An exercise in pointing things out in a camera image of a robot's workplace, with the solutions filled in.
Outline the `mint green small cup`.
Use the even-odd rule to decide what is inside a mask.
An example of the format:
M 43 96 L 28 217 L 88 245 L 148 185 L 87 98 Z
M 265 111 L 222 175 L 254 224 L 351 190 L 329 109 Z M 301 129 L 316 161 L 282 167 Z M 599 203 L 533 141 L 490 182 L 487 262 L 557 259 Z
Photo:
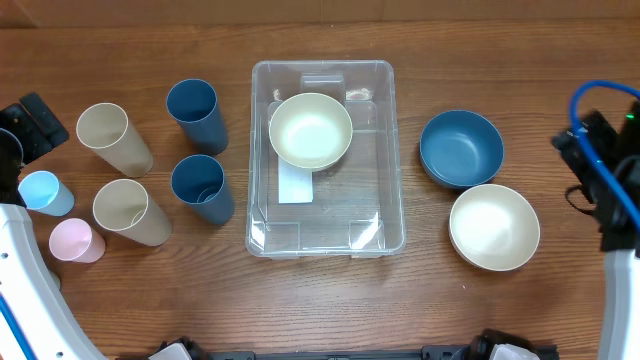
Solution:
M 49 273 L 50 273 L 50 276 L 51 276 L 53 282 L 55 283 L 56 288 L 58 290 L 60 290 L 61 289 L 61 281 L 60 281 L 59 277 L 51 270 L 49 270 Z

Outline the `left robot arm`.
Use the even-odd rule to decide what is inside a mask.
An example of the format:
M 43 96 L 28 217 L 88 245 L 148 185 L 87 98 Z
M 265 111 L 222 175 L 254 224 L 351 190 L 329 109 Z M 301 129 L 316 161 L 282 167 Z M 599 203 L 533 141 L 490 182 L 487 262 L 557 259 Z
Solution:
M 1 110 L 1 313 L 27 359 L 102 359 L 67 306 L 19 194 L 22 168 L 69 132 L 35 92 Z

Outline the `pink small cup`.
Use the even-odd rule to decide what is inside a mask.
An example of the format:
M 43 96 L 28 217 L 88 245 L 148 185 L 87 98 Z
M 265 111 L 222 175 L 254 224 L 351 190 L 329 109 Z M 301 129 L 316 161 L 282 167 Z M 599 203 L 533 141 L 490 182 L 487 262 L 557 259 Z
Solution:
M 53 229 L 49 249 L 61 261 L 93 263 L 104 255 L 106 244 L 86 221 L 70 218 Z

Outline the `beige tall cup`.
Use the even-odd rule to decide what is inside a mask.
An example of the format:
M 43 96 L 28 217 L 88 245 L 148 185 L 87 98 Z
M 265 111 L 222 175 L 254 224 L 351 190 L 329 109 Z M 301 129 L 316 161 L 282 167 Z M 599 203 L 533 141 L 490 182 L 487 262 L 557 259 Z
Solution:
M 128 177 L 142 177 L 154 163 L 153 155 L 122 107 L 99 103 L 78 118 L 79 141 Z
M 165 243 L 172 225 L 142 184 L 118 179 L 104 185 L 93 201 L 93 216 L 105 230 L 146 246 Z

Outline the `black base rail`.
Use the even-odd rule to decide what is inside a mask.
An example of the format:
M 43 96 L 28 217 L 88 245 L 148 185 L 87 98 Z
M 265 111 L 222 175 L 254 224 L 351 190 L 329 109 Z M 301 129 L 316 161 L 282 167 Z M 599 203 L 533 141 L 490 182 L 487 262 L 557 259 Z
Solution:
M 251 351 L 209 352 L 208 360 L 451 360 L 462 359 L 462 345 L 424 346 L 418 350 L 371 350 L 256 354 Z

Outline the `cream bowl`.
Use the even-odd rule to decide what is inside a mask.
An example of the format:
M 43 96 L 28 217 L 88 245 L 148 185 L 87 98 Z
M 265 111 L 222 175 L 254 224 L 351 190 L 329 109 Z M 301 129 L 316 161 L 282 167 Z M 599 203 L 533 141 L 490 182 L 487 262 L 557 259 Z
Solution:
M 495 272 L 526 264 L 541 236 L 538 216 L 526 198 L 497 184 L 478 185 L 459 195 L 449 214 L 448 232 L 465 261 Z
M 289 164 L 312 172 L 336 164 L 349 149 L 353 121 L 346 108 L 321 93 L 301 93 L 282 102 L 269 121 L 269 140 Z

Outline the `dark blue bowl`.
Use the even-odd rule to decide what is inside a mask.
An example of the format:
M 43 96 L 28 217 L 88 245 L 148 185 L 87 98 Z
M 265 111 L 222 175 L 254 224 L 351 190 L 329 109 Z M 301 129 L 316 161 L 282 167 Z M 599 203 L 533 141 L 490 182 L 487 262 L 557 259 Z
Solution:
M 421 133 L 418 149 L 425 173 L 450 189 L 490 182 L 505 159 L 497 127 L 468 110 L 449 110 L 433 117 Z

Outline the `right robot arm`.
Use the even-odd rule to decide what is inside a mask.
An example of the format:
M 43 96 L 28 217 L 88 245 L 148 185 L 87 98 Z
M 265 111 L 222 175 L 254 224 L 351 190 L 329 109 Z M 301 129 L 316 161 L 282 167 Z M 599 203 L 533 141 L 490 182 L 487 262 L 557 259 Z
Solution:
M 634 206 L 639 205 L 639 102 L 631 105 L 621 131 L 593 110 L 581 118 L 582 129 L 570 128 L 554 136 L 552 146 L 576 175 L 579 183 L 565 191 L 565 198 L 579 191 L 592 209 L 602 234 L 604 254 L 605 310 L 599 359 L 639 357 L 639 230 L 613 190 L 597 174 L 578 143 L 584 135 Z

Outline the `clear plastic storage bin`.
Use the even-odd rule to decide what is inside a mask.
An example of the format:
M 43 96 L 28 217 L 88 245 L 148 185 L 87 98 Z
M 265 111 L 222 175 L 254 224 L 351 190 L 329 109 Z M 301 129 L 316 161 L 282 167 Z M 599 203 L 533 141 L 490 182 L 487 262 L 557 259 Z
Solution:
M 246 223 L 252 255 L 377 258 L 402 251 L 395 93 L 384 60 L 254 66 Z

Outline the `white label in bin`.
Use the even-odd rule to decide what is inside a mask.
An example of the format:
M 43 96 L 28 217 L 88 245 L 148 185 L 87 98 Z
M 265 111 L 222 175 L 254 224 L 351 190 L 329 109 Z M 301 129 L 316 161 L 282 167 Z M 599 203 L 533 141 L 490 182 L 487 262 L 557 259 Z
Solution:
M 313 201 L 313 172 L 278 159 L 278 200 L 280 204 L 302 204 Z

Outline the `light blue small cup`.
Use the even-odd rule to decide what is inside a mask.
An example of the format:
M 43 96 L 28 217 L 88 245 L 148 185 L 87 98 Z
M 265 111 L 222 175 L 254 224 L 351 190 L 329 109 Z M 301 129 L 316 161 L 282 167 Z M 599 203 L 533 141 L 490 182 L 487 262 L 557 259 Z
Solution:
M 28 210 L 51 216 L 64 216 L 75 204 L 71 191 L 51 172 L 36 171 L 19 184 L 19 194 Z

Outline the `dark blue tall cup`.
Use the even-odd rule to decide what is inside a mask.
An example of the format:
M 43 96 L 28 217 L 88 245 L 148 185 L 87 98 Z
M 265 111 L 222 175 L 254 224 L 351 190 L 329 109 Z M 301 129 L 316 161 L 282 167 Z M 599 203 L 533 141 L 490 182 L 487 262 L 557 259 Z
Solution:
M 196 154 L 181 160 L 171 179 L 174 195 L 198 215 L 224 225 L 235 212 L 235 203 L 221 164 L 209 155 Z
M 215 89 L 202 79 L 175 84 L 166 98 L 169 114 L 196 148 L 209 155 L 222 153 L 229 138 Z

